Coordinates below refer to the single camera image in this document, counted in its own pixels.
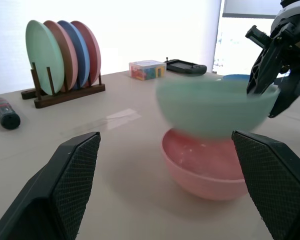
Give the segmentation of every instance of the white table surface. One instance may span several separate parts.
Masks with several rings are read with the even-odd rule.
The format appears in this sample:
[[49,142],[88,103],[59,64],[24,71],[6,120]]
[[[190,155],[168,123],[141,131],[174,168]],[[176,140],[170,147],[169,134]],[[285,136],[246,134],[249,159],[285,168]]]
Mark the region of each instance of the white table surface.
[[[170,178],[160,149],[169,125],[156,104],[155,80],[139,81],[127,72],[102,80],[105,92],[43,109],[36,109],[33,99],[22,100],[19,92],[1,95],[20,115],[21,125],[12,131],[0,126],[0,218],[61,143],[100,131],[78,240],[272,239],[248,195],[208,201],[184,192]],[[286,143],[300,157],[300,98],[255,132]]]

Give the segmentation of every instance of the colorful box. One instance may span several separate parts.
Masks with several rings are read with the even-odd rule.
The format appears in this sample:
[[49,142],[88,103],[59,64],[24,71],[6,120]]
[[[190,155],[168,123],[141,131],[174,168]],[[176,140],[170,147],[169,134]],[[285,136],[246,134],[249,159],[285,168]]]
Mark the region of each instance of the colorful box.
[[160,61],[145,60],[129,63],[130,76],[139,80],[149,80],[164,77],[167,64]]

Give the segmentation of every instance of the green bowl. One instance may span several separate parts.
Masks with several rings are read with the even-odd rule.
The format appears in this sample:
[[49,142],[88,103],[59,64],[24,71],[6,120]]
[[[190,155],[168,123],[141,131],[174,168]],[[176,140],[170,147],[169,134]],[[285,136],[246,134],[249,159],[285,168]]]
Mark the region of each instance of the green bowl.
[[203,139],[231,138],[233,130],[251,131],[272,110],[280,90],[247,95],[247,82],[171,79],[158,83],[156,98],[173,128]]

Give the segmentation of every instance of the red plate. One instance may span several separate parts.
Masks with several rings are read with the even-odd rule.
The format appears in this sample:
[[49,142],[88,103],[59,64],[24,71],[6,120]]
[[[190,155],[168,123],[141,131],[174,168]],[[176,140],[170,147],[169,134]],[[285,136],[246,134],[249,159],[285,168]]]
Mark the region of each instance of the red plate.
[[75,85],[78,76],[78,59],[74,44],[60,24],[50,20],[45,21],[43,24],[52,32],[59,45],[64,63],[64,75],[70,90]]
[[97,81],[100,75],[101,69],[101,54],[98,42],[92,33],[92,31],[80,21],[71,22],[82,34],[83,39],[88,47],[89,57],[90,57],[90,79],[91,84]]

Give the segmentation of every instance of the blue plate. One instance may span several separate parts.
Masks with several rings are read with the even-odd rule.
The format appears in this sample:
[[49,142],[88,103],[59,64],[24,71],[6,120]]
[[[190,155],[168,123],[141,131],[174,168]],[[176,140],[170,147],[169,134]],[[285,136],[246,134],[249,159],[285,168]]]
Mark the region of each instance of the blue plate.
[[225,75],[222,77],[222,80],[238,80],[238,81],[249,81],[250,75],[245,74],[231,74],[231,75]]
[[[73,24],[63,20],[58,21],[58,24],[64,28],[74,45],[76,57],[78,59],[78,80],[80,88],[82,88],[87,82],[90,72],[90,58],[87,44],[79,30]],[[73,86],[73,89],[78,89],[77,83]]]

